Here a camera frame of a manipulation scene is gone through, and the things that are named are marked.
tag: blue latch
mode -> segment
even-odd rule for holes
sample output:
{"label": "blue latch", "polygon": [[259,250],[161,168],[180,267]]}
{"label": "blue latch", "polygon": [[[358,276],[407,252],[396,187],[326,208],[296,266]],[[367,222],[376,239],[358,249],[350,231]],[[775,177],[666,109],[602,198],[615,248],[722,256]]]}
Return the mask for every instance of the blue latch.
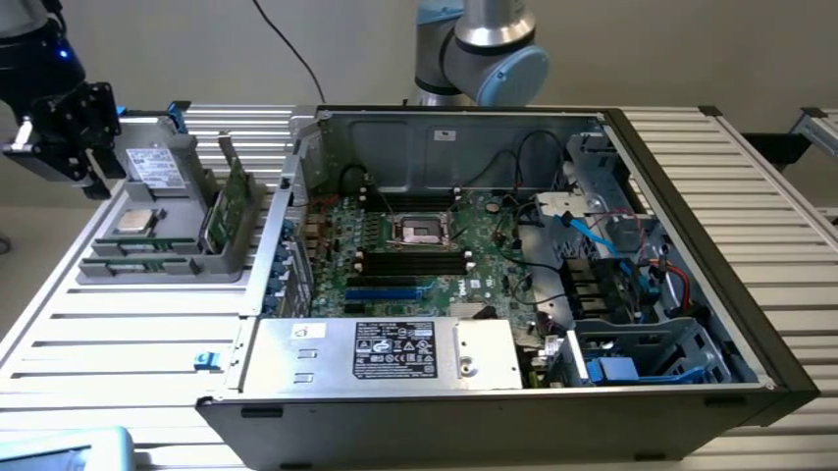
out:
{"label": "blue latch", "polygon": [[222,369],[222,354],[215,351],[204,351],[195,355],[195,370],[216,371]]}

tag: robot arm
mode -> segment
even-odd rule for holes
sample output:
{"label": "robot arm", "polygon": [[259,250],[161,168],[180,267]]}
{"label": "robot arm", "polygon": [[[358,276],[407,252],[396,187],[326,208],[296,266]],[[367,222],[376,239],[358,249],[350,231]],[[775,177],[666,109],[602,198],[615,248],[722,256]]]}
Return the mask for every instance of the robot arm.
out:
{"label": "robot arm", "polygon": [[532,44],[535,16],[524,0],[423,0],[416,18],[420,105],[523,106],[550,63]]}
{"label": "robot arm", "polygon": [[3,153],[45,179],[108,199],[92,159],[105,178],[124,178],[112,152],[113,96],[108,83],[85,82],[60,11],[57,0],[0,0],[0,100],[20,126]]}

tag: aluminum extrusion table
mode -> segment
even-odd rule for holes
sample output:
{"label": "aluminum extrusion table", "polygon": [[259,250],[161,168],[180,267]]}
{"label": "aluminum extrusion table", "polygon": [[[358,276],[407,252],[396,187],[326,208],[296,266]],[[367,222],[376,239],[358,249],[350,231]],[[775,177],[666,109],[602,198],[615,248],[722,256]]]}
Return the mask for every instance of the aluminum extrusion table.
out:
{"label": "aluminum extrusion table", "polygon": [[[770,428],[739,428],[677,463],[555,469],[802,470],[838,466],[838,234],[723,117],[698,108],[625,108],[707,232],[822,391]],[[247,169],[276,185],[296,123],[312,109],[192,105],[200,160],[228,171],[215,134],[230,129]],[[0,343],[0,441],[67,427],[123,425],[153,469],[244,469],[193,411],[224,372],[195,372],[202,351],[230,353],[246,283],[80,286],[77,261],[115,217],[105,202]],[[263,206],[264,227],[271,194]],[[673,424],[673,433],[686,424]]]}

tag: warning label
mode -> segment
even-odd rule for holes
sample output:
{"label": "warning label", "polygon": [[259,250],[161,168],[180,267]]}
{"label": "warning label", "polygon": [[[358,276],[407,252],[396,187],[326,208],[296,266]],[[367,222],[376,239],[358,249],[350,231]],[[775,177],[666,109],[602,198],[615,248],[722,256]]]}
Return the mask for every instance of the warning label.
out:
{"label": "warning label", "polygon": [[359,380],[436,378],[432,322],[359,322],[352,374]]}
{"label": "warning label", "polygon": [[140,180],[151,189],[184,188],[175,157],[167,148],[125,149]]}

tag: power supply label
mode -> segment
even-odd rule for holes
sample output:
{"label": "power supply label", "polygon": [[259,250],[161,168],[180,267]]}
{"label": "power supply label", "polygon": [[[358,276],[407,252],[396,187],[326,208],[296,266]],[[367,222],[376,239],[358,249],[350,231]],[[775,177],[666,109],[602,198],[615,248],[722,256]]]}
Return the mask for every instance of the power supply label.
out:
{"label": "power supply label", "polygon": [[434,322],[355,324],[352,374],[359,380],[436,378]]}

